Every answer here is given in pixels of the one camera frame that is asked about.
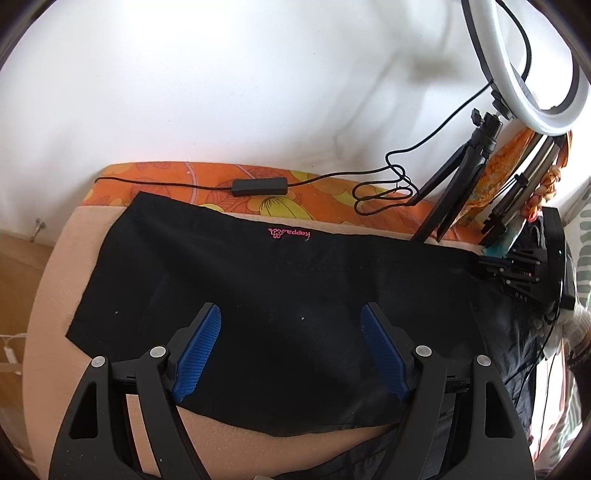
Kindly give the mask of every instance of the blue ribbed rubber pad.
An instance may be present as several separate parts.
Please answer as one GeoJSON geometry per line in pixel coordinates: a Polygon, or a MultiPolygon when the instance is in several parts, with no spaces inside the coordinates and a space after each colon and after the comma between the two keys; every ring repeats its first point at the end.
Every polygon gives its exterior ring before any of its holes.
{"type": "Polygon", "coordinates": [[[220,309],[214,305],[178,361],[177,381],[171,390],[176,403],[195,390],[221,328],[222,315],[220,309]]]}
{"type": "Polygon", "coordinates": [[[367,305],[361,310],[361,331],[388,392],[396,395],[400,401],[405,401],[410,392],[406,381],[406,366],[388,334],[367,305]]]}

